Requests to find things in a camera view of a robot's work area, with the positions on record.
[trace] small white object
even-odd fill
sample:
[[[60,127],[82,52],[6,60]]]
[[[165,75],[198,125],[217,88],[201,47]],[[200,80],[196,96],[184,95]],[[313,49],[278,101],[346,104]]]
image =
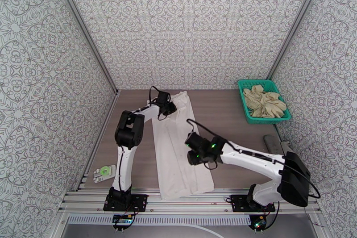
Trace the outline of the small white object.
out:
[[[116,166],[115,164],[112,164],[111,166],[108,167],[108,174],[107,175],[102,175],[100,173],[101,168],[97,168],[94,172],[93,172],[93,181],[94,183],[98,183],[104,180],[108,180],[111,178],[115,177],[115,170],[116,170]]]

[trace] beige cloth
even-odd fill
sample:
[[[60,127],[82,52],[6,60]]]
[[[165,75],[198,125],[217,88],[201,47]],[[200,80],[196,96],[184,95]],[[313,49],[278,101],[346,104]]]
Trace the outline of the beige cloth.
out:
[[[243,94],[252,117],[280,118],[284,115],[286,104],[279,100],[280,94],[265,92],[261,85],[254,85],[252,90],[244,89]]]

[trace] folded cloth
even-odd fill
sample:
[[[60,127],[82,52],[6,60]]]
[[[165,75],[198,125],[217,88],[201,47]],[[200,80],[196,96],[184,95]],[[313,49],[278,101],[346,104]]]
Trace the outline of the folded cloth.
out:
[[[171,97],[177,111],[165,120],[152,119],[156,164],[161,198],[171,200],[181,196],[201,194],[214,190],[211,172],[203,164],[188,163],[185,145],[192,126],[186,119],[195,119],[187,92]]]
[[[244,89],[243,94],[247,107],[252,109],[252,117],[275,118],[282,117],[286,104],[279,100],[280,94],[265,92],[261,85],[254,85],[252,90]]]

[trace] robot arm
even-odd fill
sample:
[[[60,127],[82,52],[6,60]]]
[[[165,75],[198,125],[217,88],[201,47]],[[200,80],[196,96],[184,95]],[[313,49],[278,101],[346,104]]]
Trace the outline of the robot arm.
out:
[[[252,210],[261,209],[262,206],[265,207],[271,202],[282,199],[296,206],[307,206],[311,184],[310,173],[295,153],[287,152],[285,156],[268,154],[242,147],[216,134],[213,135],[213,139],[209,141],[193,131],[188,134],[185,143],[191,148],[187,153],[191,165],[208,162],[227,163],[269,177],[271,181],[265,184],[253,184],[250,187],[247,202]]]
[[[131,171],[137,146],[140,144],[144,131],[144,123],[160,115],[168,116],[176,111],[176,106],[170,101],[167,92],[158,90],[158,97],[149,104],[135,111],[124,111],[115,131],[115,141],[118,148],[116,174],[112,187],[109,189],[104,211],[137,211],[147,196],[131,194]]]
[[[159,115],[160,107],[147,105],[134,112],[124,111],[115,133],[118,148],[118,162],[113,187],[117,191],[131,188],[131,170],[137,146],[141,142],[144,123]]]

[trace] black cable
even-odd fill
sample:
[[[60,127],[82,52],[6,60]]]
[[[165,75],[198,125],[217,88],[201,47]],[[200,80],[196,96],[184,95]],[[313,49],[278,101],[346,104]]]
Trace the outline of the black cable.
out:
[[[194,128],[194,126],[191,124],[191,122],[195,123],[196,125],[200,126],[200,127],[203,128],[204,130],[208,131],[210,134],[212,134],[212,135],[214,135],[214,136],[220,137],[219,135],[217,135],[216,133],[214,133],[214,132],[212,132],[211,130],[207,129],[205,126],[203,126],[202,124],[198,123],[198,122],[195,121],[195,120],[192,120],[192,119],[189,118],[189,119],[186,120],[186,122],[187,122],[188,124],[190,124],[190,125],[192,126],[192,128]],[[266,157],[266,156],[264,156],[264,155],[262,155],[262,154],[255,154],[255,153],[252,153],[251,151],[245,151],[245,150],[236,149],[227,139],[224,139],[224,140],[226,141],[226,143],[227,143],[228,145],[230,145],[230,146],[233,148],[234,151],[237,151],[237,152],[239,152],[240,154],[243,153],[243,154],[248,155],[248,156],[252,156],[252,157],[255,157],[255,158],[258,158],[258,159],[262,159],[262,160],[265,160],[265,161],[272,162],[273,164],[279,163],[279,164],[281,164],[281,165],[283,165],[283,166],[285,166],[285,167],[291,169],[291,170],[294,171],[295,173],[298,173],[300,176],[302,176],[302,177],[314,188],[314,190],[315,190],[316,193],[317,193],[317,196],[315,196],[315,195],[310,195],[310,194],[309,194],[308,196],[309,196],[309,197],[316,198],[316,199],[321,198],[321,194],[320,194],[319,190],[316,188],[316,186],[315,186],[303,173],[297,171],[296,169],[293,169],[292,167],[288,166],[288,165],[285,164],[285,163],[282,163],[282,162],[280,162],[280,161],[277,161],[277,160],[274,160],[274,159],[272,159],[272,158]]]
[[[153,101],[151,100],[151,89],[155,89],[156,91],[160,92],[159,89],[157,89],[155,86],[151,86],[150,89],[149,89],[149,104],[151,105],[153,103]]]
[[[279,209],[280,209],[280,202],[278,201],[278,209],[276,210],[276,214],[275,214],[274,220],[273,220],[273,222],[271,222],[271,224],[270,224],[269,226],[267,226],[264,230],[267,230],[268,228],[270,228],[270,227],[275,223],[275,220],[276,220],[276,218],[278,217]]]
[[[198,122],[195,121],[195,120],[192,120],[192,119],[188,118],[188,119],[186,119],[186,122],[192,126],[192,131],[193,131],[193,129],[194,129],[195,127],[191,124],[191,122],[195,123],[197,126],[201,127],[202,129],[208,131],[210,134],[212,134],[212,135],[214,135],[214,136],[219,136],[219,135],[215,134],[214,132],[212,132],[211,130],[207,129],[207,128],[206,128],[205,126],[203,126],[202,124],[198,123]]]
[[[128,117],[132,116],[132,115],[135,114],[135,113],[140,112],[140,110],[141,110],[141,109],[138,109],[138,110],[135,110],[134,112],[131,112],[131,113],[128,115]]]
[[[139,212],[136,212],[136,213],[135,213],[135,211],[134,211],[134,214],[132,214],[133,220],[131,221],[130,225],[129,225],[127,228],[129,228],[129,227],[134,223],[135,218],[136,218],[136,216],[137,216],[138,213],[139,213]]]
[[[120,146],[121,147],[121,157],[120,157],[120,163],[119,163],[119,189],[121,191],[121,185],[120,185],[120,169],[121,169],[121,161],[123,160],[123,155],[124,155],[124,148],[123,146]]]
[[[217,164],[216,161],[215,161],[216,166],[215,166],[214,168],[209,168],[209,167],[206,165],[207,163],[208,163],[208,162],[205,162],[205,163],[203,163],[203,165],[204,165],[204,167],[207,168],[208,170],[215,170],[215,169],[218,167],[218,164]]]
[[[159,119],[159,117],[160,117],[160,114],[158,115],[158,120],[159,120],[159,121],[163,121],[163,120],[165,120],[168,116],[165,116],[163,119]]]

